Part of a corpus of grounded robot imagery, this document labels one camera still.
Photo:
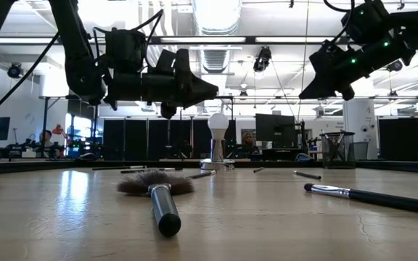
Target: chair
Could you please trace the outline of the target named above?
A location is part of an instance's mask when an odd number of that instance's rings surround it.
[[[367,141],[354,142],[349,145],[348,160],[367,160]]]

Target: brush handle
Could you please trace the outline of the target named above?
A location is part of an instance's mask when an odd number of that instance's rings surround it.
[[[393,196],[370,191],[360,191],[357,189],[351,189],[348,196],[350,199],[354,199],[360,202],[418,212],[418,199],[411,199],[403,196]]]
[[[175,236],[180,231],[181,221],[169,186],[155,185],[151,189],[151,199],[159,232],[166,237]]]

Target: white column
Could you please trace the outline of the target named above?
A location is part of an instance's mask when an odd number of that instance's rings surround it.
[[[367,159],[377,158],[377,123],[372,99],[352,99],[343,104],[345,130],[354,132],[354,142],[369,143]]]

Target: black mesh pen holder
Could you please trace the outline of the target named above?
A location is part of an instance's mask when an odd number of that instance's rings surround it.
[[[354,151],[351,146],[354,133],[323,133],[320,136],[322,138],[322,161],[324,168],[356,168]]]

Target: robotic arm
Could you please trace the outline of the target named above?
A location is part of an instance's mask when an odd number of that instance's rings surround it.
[[[316,76],[300,99],[327,98],[336,96],[336,91],[344,100],[352,99],[354,81],[368,78],[397,59],[408,66],[416,54],[418,11],[389,14],[380,0],[366,0],[352,12],[345,11],[341,20],[345,32],[362,47],[354,50],[349,46],[344,51],[332,41],[322,43],[320,50],[309,57]]]
[[[0,0],[0,29],[12,4]],[[189,67],[189,52],[163,51],[156,67],[148,65],[141,73],[146,57],[146,36],[140,27],[131,30],[104,31],[106,54],[94,58],[83,23],[78,16],[78,0],[49,0],[65,50],[67,84],[77,96],[91,105],[101,100],[117,109],[117,101],[162,102],[161,114],[170,119],[176,107],[190,107],[214,99],[218,87],[196,78]],[[114,77],[109,73],[114,69]]]

